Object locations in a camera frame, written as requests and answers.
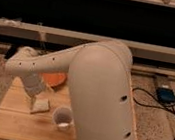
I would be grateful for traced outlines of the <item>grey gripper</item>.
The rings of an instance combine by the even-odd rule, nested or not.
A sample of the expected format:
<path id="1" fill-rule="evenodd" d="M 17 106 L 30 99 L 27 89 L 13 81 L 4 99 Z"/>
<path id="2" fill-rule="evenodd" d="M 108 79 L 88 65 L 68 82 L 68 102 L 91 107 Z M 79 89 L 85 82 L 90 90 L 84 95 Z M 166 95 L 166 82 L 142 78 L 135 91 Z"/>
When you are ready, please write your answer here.
<path id="1" fill-rule="evenodd" d="M 36 96 L 45 90 L 44 79 L 39 74 L 30 74 L 22 79 L 25 92 L 30 96 Z"/>

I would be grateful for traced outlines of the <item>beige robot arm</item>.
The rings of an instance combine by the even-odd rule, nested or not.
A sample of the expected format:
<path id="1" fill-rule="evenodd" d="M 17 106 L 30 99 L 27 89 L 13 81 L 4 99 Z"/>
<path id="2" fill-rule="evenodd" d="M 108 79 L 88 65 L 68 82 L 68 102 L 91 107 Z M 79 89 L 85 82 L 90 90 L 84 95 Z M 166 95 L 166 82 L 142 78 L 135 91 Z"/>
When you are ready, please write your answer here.
<path id="1" fill-rule="evenodd" d="M 137 140 L 132 60 L 128 46 L 112 40 L 46 55 L 24 47 L 5 69 L 23 81 L 30 95 L 42 90 L 41 73 L 66 72 L 77 140 Z"/>

